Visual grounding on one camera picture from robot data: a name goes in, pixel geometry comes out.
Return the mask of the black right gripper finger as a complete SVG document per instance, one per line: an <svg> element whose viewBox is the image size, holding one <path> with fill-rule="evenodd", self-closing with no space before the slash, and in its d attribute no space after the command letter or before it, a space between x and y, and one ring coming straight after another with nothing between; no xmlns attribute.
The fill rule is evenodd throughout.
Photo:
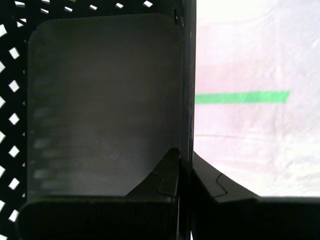
<svg viewBox="0 0 320 240"><path fill-rule="evenodd" d="M262 197L196 153L191 175L195 240L318 240L318 197Z"/></svg>
<svg viewBox="0 0 320 240"><path fill-rule="evenodd" d="M125 196L44 197L23 206L23 240L174 240L178 233L180 152L171 148Z"/></svg>

